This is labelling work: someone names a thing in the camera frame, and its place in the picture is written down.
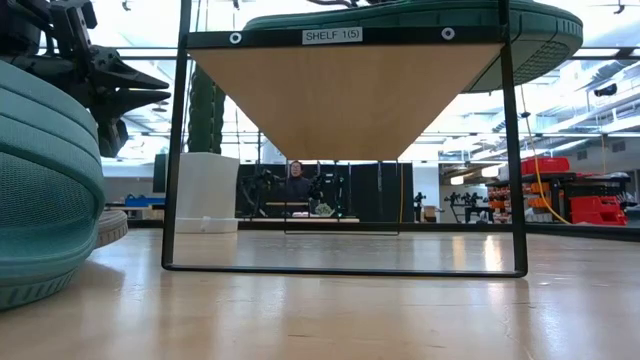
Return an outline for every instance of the label sticker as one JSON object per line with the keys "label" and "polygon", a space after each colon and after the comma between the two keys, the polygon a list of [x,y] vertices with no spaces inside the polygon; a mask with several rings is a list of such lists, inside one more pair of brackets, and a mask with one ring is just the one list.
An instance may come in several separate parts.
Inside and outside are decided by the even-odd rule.
{"label": "label sticker", "polygon": [[305,30],[302,32],[302,45],[336,44],[362,42],[362,28],[336,28]]}

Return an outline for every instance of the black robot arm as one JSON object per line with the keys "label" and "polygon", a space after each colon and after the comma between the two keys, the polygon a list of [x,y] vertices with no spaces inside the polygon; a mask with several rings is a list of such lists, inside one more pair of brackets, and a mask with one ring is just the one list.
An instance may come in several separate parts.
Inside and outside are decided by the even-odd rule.
{"label": "black robot arm", "polygon": [[[92,44],[87,30],[97,25],[90,0],[0,0],[0,60],[89,109],[98,123],[100,155],[115,157],[129,137],[122,116],[171,94],[156,91],[169,84],[128,66],[115,49]],[[41,33],[47,51],[37,55]]]}

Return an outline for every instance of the metal shelf frame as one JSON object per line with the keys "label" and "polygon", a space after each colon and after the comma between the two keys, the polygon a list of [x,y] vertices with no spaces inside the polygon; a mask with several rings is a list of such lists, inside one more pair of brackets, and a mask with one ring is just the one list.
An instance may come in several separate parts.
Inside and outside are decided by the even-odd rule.
{"label": "metal shelf frame", "polygon": [[516,199],[512,201],[512,225],[501,229],[513,234],[514,270],[487,271],[418,271],[418,270],[374,270],[348,268],[293,268],[293,267],[247,267],[247,266],[194,266],[174,263],[176,205],[182,127],[184,121],[185,90],[187,80],[188,48],[238,47],[289,47],[323,46],[303,44],[305,30],[254,30],[221,31],[215,33],[189,33],[191,26],[191,0],[181,0],[180,26],[178,34],[178,54],[176,61],[175,91],[171,138],[167,172],[166,210],[162,237],[162,267],[171,271],[203,271],[226,273],[260,273],[288,275],[344,275],[344,276],[411,276],[411,277],[474,277],[474,278],[520,278],[527,275],[528,257],[520,176],[520,143],[518,139],[518,114],[516,110],[515,83],[513,79],[513,58],[510,38],[510,1],[498,0],[498,26],[455,27],[455,37],[445,36],[445,28],[363,28],[362,41],[346,42],[340,46],[371,45],[433,45],[433,44],[503,44],[500,50],[502,67],[502,89],[506,117],[506,140],[510,186]]}

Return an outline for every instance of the light wood floor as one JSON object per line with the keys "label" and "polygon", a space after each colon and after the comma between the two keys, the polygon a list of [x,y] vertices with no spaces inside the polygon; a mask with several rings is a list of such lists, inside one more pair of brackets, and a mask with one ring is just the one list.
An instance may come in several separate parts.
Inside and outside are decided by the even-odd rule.
{"label": "light wood floor", "polygon": [[[640,353],[640,244],[530,236],[525,279],[423,280],[167,272],[160,236],[132,231],[95,251],[66,290],[0,313],[0,359],[635,360]],[[176,261],[512,266],[506,235],[366,239],[181,236]]]}

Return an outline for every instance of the white container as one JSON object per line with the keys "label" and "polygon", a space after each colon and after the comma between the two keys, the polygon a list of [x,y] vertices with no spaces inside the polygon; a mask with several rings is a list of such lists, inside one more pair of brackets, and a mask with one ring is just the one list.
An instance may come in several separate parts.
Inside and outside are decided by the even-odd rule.
{"label": "white container", "polygon": [[238,231],[236,180],[240,161],[212,153],[180,155],[176,233]]}

